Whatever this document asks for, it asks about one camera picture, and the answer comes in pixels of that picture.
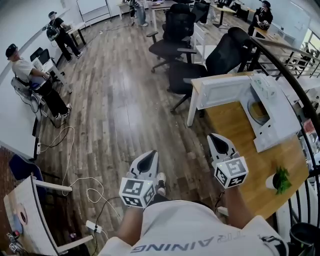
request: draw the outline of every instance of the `railing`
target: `railing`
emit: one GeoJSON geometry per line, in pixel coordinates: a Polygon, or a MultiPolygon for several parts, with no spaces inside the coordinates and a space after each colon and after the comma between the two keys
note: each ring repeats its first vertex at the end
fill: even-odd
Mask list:
{"type": "MultiPolygon", "coordinates": [[[[253,56],[248,56],[246,60],[242,62],[239,68],[239,72],[245,70],[247,71],[257,71],[260,73],[265,73],[267,76],[273,76],[276,80],[280,77],[284,77],[286,81],[291,85],[292,89],[296,92],[302,104],[304,105],[304,110],[308,113],[315,131],[320,138],[320,121],[318,119],[317,113],[312,106],[308,96],[306,95],[304,89],[299,84],[298,80],[302,76],[309,76],[318,78],[320,75],[320,59],[308,54],[299,49],[295,49],[291,46],[281,44],[278,42],[268,41],[265,39],[257,39],[252,37],[253,48],[256,50],[253,56]]],[[[309,140],[307,139],[306,132],[303,128],[303,124],[299,116],[297,118],[300,121],[301,133],[305,139],[307,149],[310,152],[311,161],[313,165],[313,170],[309,171],[309,177],[315,177],[315,184],[317,189],[317,224],[320,225],[320,187],[319,187],[319,177],[320,165],[316,164],[313,151],[309,140]]],[[[307,204],[307,223],[311,222],[311,203],[310,203],[310,191],[308,180],[304,182],[305,194],[306,194],[306,204],[307,204]]],[[[295,223],[302,221],[302,208],[301,208],[301,195],[299,190],[296,192],[296,211],[293,209],[292,200],[288,200],[289,213],[290,213],[290,223],[291,226],[295,223]]]]}

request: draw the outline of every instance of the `black railing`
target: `black railing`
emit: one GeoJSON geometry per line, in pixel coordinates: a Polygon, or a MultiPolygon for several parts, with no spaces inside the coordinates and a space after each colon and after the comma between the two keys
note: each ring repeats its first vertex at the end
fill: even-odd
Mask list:
{"type": "MultiPolygon", "coordinates": [[[[303,76],[304,72],[306,70],[307,65],[301,65],[302,64],[301,61],[306,61],[306,62],[308,62],[308,64],[313,62],[313,65],[315,64],[316,68],[313,68],[313,70],[311,72],[311,74],[312,74],[311,76],[314,76],[315,74],[317,74],[316,72],[319,72],[319,74],[317,74],[317,76],[319,76],[320,69],[318,69],[318,68],[319,68],[319,64],[320,64],[320,59],[317,59],[317,58],[313,57],[311,54],[303,52],[299,49],[295,49],[291,46],[284,45],[281,43],[272,42],[272,41],[268,41],[265,39],[257,39],[254,37],[252,37],[251,40],[253,42],[253,47],[256,47],[256,50],[255,50],[253,56],[252,55],[248,56],[247,59],[245,59],[242,62],[238,72],[244,71],[244,69],[247,67],[247,69],[246,69],[247,71],[256,70],[258,72],[263,72],[267,76],[276,77],[276,80],[279,79],[279,77],[284,77],[287,80],[287,82],[291,85],[292,89],[295,91],[295,93],[297,94],[299,99],[301,100],[301,102],[304,106],[304,111],[307,112],[308,116],[310,117],[312,124],[314,126],[314,129],[315,129],[315,132],[318,135],[318,137],[320,138],[320,121],[318,119],[317,113],[316,113],[314,107],[312,106],[307,94],[305,93],[305,91],[303,90],[303,88],[301,87],[301,85],[299,84],[297,79],[295,78],[295,77],[299,78],[300,76],[303,76]],[[291,53],[290,54],[283,54],[282,55],[283,59],[281,61],[277,57],[277,55],[271,53],[271,51],[267,47],[268,48],[276,47],[278,49],[282,48],[282,49],[286,49],[286,50],[290,51],[291,53]],[[295,58],[294,57],[295,53],[298,53],[302,56],[307,56],[307,58],[305,58],[306,60],[305,59],[304,60],[297,59],[296,60],[297,64],[292,63],[291,60],[295,58]],[[273,65],[274,68],[267,68],[265,65],[273,65]],[[298,71],[296,69],[288,69],[288,68],[294,68],[294,67],[298,67],[298,66],[302,66],[303,69],[298,70],[298,71]]],[[[303,124],[302,124],[302,120],[298,115],[297,115],[297,118],[300,122],[301,133],[305,139],[307,149],[310,152],[310,156],[311,156],[313,170],[309,171],[309,177],[315,177],[315,184],[316,184],[316,189],[317,189],[317,201],[318,201],[317,225],[316,226],[319,227],[319,224],[320,224],[320,188],[319,188],[318,175],[320,174],[320,166],[318,166],[315,161],[311,145],[309,143],[309,140],[307,138],[306,132],[305,132],[303,124]]],[[[306,194],[306,201],[307,201],[306,202],[307,203],[307,223],[309,224],[311,222],[311,205],[310,205],[309,184],[308,184],[307,180],[305,180],[304,185],[305,185],[305,194],[306,194]]],[[[302,221],[301,198],[300,198],[299,191],[296,191],[295,195],[296,195],[296,199],[297,199],[296,200],[297,213],[293,209],[292,200],[291,199],[288,200],[291,226],[295,223],[299,223],[302,221]]]]}

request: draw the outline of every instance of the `man sitting in chair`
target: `man sitting in chair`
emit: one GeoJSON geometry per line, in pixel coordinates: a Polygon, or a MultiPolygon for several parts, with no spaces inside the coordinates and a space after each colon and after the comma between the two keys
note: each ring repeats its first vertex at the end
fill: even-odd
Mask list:
{"type": "Polygon", "coordinates": [[[262,7],[257,9],[253,16],[253,21],[248,29],[249,36],[252,36],[256,28],[260,28],[262,30],[268,30],[272,20],[274,19],[271,11],[271,4],[264,0],[262,1],[262,7]]]}

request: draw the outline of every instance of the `baseball cap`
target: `baseball cap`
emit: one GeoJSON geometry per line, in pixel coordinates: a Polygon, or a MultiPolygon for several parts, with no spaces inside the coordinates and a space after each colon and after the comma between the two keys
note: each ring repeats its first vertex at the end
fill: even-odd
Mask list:
{"type": "Polygon", "coordinates": [[[15,53],[15,51],[17,49],[18,49],[18,47],[14,43],[10,44],[9,47],[5,51],[5,56],[7,58],[10,58],[15,53]]]}
{"type": "Polygon", "coordinates": [[[55,11],[50,11],[48,17],[50,18],[51,15],[57,14],[55,11]]]}
{"type": "Polygon", "coordinates": [[[267,0],[262,1],[262,3],[264,3],[268,8],[271,7],[271,4],[267,0]]]}

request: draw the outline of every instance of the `shoe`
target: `shoe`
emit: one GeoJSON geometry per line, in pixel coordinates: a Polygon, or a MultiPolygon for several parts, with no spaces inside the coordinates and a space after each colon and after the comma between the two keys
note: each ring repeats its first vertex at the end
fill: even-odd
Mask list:
{"type": "Polygon", "coordinates": [[[164,172],[159,172],[156,176],[156,180],[157,180],[157,193],[162,195],[162,196],[166,196],[166,181],[167,181],[167,177],[165,175],[164,172]]]}
{"type": "Polygon", "coordinates": [[[70,103],[68,103],[68,104],[66,105],[66,107],[67,107],[67,109],[68,109],[68,112],[67,112],[66,114],[63,114],[63,115],[62,115],[63,118],[67,118],[67,117],[68,117],[68,115],[69,115],[69,113],[70,113],[70,111],[71,111],[71,108],[72,108],[72,106],[71,106],[70,103]]]}
{"type": "Polygon", "coordinates": [[[61,115],[60,115],[60,113],[59,113],[58,115],[56,115],[54,118],[55,118],[55,120],[60,121],[60,120],[61,120],[61,115]]]}
{"type": "Polygon", "coordinates": [[[82,51],[80,51],[80,53],[76,57],[79,59],[81,55],[82,55],[82,51]]]}

